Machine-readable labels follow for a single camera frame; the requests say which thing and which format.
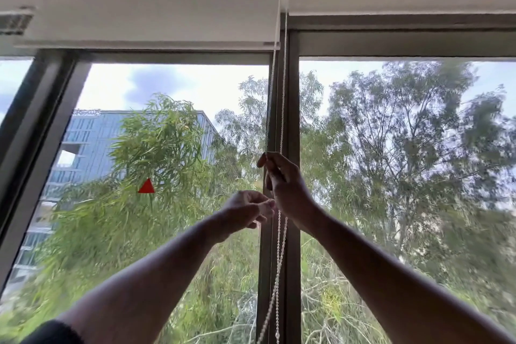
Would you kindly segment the person's right hand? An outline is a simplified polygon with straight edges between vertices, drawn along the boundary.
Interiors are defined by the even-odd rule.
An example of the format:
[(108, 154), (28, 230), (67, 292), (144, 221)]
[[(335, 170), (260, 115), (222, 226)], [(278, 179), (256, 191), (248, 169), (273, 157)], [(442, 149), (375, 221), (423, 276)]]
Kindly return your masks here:
[(291, 163), (290, 182), (279, 187), (273, 195), (276, 206), (300, 230), (316, 237), (317, 227), (324, 213), (308, 190), (299, 167), (292, 161)]

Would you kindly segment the person's left hand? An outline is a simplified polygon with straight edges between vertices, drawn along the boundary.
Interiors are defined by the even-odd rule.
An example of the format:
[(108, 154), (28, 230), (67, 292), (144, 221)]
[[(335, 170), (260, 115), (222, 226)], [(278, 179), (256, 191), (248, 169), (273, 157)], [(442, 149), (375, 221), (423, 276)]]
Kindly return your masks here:
[(241, 206), (241, 191), (237, 191), (212, 215), (210, 229), (215, 243), (221, 243), (232, 234), (245, 229), (242, 226)]

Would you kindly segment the person's left forearm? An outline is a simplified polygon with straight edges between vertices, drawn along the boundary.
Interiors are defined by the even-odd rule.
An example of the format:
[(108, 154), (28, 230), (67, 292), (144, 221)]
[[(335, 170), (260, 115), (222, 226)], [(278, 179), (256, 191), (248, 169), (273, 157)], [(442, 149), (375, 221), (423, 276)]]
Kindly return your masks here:
[(57, 321), (85, 344), (152, 344), (222, 238), (225, 217), (219, 211), (190, 227), (87, 292)]

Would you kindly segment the person's right forearm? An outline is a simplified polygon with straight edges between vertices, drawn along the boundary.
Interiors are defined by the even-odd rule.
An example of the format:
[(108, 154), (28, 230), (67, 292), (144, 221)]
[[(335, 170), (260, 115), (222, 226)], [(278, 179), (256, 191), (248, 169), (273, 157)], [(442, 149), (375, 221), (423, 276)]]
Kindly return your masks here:
[(317, 205), (295, 220), (328, 252), (393, 344), (516, 344), (505, 330)]

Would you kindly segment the green trees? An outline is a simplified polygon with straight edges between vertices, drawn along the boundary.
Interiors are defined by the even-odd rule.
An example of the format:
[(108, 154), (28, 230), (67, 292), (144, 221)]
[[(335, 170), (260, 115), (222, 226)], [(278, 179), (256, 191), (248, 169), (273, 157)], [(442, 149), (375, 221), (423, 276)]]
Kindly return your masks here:
[[(300, 168), (314, 198), (516, 336), (516, 63), (299, 66)], [(94, 64), (76, 110), (190, 103), (221, 136), (199, 210), (168, 209), (179, 227), (142, 257), (235, 191), (262, 189), (268, 93), (267, 66)], [(61, 262), (46, 240), (37, 250), (40, 273), (0, 300), (0, 344), (19, 344), (131, 264)]]

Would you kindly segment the blue glass building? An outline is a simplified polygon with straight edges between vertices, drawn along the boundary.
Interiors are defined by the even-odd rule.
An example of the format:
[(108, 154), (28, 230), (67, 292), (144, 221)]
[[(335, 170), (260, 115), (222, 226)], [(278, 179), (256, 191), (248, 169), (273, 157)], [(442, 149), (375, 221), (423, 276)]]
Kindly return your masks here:
[[(139, 111), (74, 110), (57, 133), (43, 174), (20, 199), (10, 230), (9, 272), (0, 293), (20, 290), (40, 273), (44, 240), (87, 268), (121, 269), (142, 257), (179, 225), (167, 210), (199, 210), (199, 190), (215, 163), (220, 134), (202, 111), (179, 108)], [(138, 189), (151, 178), (154, 194)]]

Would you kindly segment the black sleeve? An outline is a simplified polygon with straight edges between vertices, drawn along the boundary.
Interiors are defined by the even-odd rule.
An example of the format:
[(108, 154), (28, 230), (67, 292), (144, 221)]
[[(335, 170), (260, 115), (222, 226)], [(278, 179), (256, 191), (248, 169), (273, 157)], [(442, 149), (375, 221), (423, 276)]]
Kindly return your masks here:
[(50, 320), (38, 326), (19, 344), (85, 344), (85, 342), (67, 324), (58, 320)]

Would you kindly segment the ceiling air vent grille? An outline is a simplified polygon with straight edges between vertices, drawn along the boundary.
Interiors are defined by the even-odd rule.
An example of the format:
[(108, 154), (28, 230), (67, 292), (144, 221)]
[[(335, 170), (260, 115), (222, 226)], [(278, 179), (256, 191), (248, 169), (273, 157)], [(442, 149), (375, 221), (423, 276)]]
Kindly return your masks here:
[(22, 36), (35, 15), (35, 9), (23, 6), (0, 10), (0, 36)]

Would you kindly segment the dark window frame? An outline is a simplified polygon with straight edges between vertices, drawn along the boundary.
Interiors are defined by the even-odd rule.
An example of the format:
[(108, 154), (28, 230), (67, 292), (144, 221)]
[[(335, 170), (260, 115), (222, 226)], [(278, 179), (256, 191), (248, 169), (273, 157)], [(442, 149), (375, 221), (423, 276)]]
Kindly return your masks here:
[[(28, 196), (27, 191), (37, 185), (35, 176), (43, 174), (43, 165), (48, 164), (45, 159), (54, 148), (53, 143), (57, 142), (57, 133), (64, 132), (68, 125), (94, 64), (267, 66), (267, 146), (261, 155), (279, 152), (301, 171), (300, 61), (516, 63), (516, 27), (475, 28), (466, 25), (465, 28), (452, 29), (420, 26), (381, 30), (370, 26), (359, 30), (309, 31), (301, 26), (300, 17), (286, 13), (277, 18), (276, 25), (274, 49), (261, 52), (38, 51), (21, 90), (31, 88), (35, 94), (35, 84), (46, 82), (50, 84), (50, 92), (46, 98), (38, 94), (34, 98), (43, 100), (43, 117), (33, 132), (37, 137), (35, 147), (29, 148), (29, 155), (20, 157), (22, 169), (28, 174), (24, 175), (25, 185), (21, 196), (16, 198), (16, 206), (10, 209), (9, 224), (0, 242), (0, 290), (5, 283), (5, 272), (9, 272), (13, 256), (18, 251), (12, 252), (12, 246), (20, 240), (10, 230), (12, 218), (20, 199)], [(256, 168), (263, 171), (262, 189), (253, 191), (274, 199), (266, 188), (265, 169)], [(223, 201), (219, 209), (164, 244), (212, 216), (233, 194)], [(401, 262), (355, 227), (332, 216), (314, 200), (326, 214), (471, 306), (516, 339), (504, 326), (475, 309), (471, 303)], [(278, 209), (273, 218), (258, 224), (257, 228), (238, 231), (213, 246), (152, 344), (393, 343), (323, 246)]]

